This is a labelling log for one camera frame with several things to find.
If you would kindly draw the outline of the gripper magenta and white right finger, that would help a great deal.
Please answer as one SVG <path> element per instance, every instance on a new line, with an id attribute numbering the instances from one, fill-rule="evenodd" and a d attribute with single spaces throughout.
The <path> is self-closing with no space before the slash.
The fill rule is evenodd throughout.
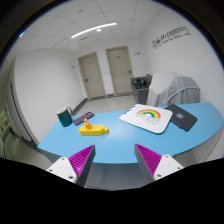
<path id="1" fill-rule="evenodd" d="M 156 181 L 183 169 L 172 156 L 160 155 L 139 144 L 135 145 L 134 154 L 146 181 Z"/>

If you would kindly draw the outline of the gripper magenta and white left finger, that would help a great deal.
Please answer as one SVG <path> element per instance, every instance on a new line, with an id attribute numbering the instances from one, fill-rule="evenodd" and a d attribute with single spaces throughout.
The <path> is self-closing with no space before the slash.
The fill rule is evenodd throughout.
<path id="1" fill-rule="evenodd" d="M 60 157 L 47 171 L 84 187 L 95 155 L 95 146 L 91 145 L 69 158 Z"/>

